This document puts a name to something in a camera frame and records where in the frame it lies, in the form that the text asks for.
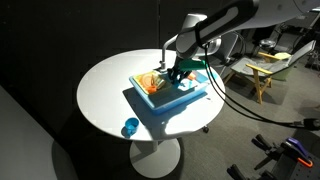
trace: black wall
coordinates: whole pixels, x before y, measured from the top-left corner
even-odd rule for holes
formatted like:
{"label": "black wall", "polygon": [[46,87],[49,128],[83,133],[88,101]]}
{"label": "black wall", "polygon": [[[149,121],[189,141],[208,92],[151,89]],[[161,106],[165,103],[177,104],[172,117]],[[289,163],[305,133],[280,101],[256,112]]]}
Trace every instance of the black wall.
{"label": "black wall", "polygon": [[210,14],[226,2],[3,0],[2,85],[69,145],[93,129],[76,102],[78,83],[92,66],[121,52],[161,48],[179,32],[187,13]]}

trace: metal stand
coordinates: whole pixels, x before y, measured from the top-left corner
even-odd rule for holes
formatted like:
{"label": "metal stand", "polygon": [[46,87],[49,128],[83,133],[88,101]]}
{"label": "metal stand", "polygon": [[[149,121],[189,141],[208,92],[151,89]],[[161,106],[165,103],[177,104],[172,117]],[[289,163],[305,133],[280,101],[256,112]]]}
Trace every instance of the metal stand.
{"label": "metal stand", "polygon": [[174,37],[172,37],[171,39],[169,39],[162,47],[162,59],[160,61],[160,72],[166,72],[167,71],[167,67],[166,67],[166,49],[167,47],[172,44],[173,42],[176,41],[178,35],[175,35]]}
{"label": "metal stand", "polygon": [[177,139],[166,141],[134,141],[130,147],[130,160],[135,170],[148,178],[161,178],[172,172],[180,159]]}

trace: blue tray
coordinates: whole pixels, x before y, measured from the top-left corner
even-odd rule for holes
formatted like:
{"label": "blue tray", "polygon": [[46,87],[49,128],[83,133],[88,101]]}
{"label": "blue tray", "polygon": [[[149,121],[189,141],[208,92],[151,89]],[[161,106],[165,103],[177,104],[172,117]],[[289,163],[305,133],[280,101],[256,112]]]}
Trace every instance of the blue tray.
{"label": "blue tray", "polygon": [[129,78],[130,82],[137,90],[138,94],[150,107],[154,114],[161,114],[166,112],[202,93],[205,92],[210,81],[206,76],[205,70],[192,71],[196,75],[196,79],[191,81],[189,79],[184,79],[178,85],[172,85],[168,79],[167,74],[161,74],[162,77],[167,81],[166,87],[158,90],[156,93],[147,94],[140,87],[139,83],[136,82],[135,76]]}

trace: wooden chair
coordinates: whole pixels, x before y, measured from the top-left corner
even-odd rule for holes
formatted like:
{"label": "wooden chair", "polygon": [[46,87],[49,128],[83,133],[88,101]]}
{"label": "wooden chair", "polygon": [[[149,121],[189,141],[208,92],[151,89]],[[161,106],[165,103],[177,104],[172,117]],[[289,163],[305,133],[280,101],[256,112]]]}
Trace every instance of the wooden chair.
{"label": "wooden chair", "polygon": [[[264,61],[267,63],[275,63],[280,60],[288,59],[291,56],[291,54],[288,54],[285,52],[277,53],[275,55],[270,55],[270,54],[259,52],[258,55],[261,56],[264,59]],[[292,69],[293,69],[293,66],[290,66],[289,68],[287,68],[277,74],[272,75],[272,79],[275,79],[278,81],[286,81],[287,77]]]}
{"label": "wooden chair", "polygon": [[315,40],[309,42],[287,59],[280,60],[277,57],[266,54],[265,56],[267,58],[272,58],[273,60],[277,59],[274,63],[254,61],[244,57],[231,67],[232,71],[226,77],[224,84],[226,84],[234,75],[238,75],[241,78],[248,80],[248,82],[253,83],[255,86],[258,102],[262,104],[262,94],[267,87],[271,87],[272,76],[293,66],[301,57],[311,52],[314,49],[315,44]]}

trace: white table top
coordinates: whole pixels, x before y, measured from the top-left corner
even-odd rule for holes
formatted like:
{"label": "white table top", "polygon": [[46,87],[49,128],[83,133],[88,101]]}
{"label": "white table top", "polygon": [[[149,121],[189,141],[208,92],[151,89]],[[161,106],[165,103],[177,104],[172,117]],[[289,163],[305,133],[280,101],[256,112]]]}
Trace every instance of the white table top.
{"label": "white table top", "polygon": [[[77,90],[78,105],[87,120],[108,134],[128,139],[123,133],[124,124],[127,119],[135,117],[140,124],[130,139],[140,141],[181,137],[210,123],[224,103],[212,86],[208,86],[206,93],[192,103],[184,103],[160,115],[152,114],[133,88],[129,77],[158,68],[161,53],[160,49],[130,51],[112,56],[91,68]],[[173,66],[175,57],[174,51],[166,51],[167,67]],[[216,81],[225,91],[219,76]]]}

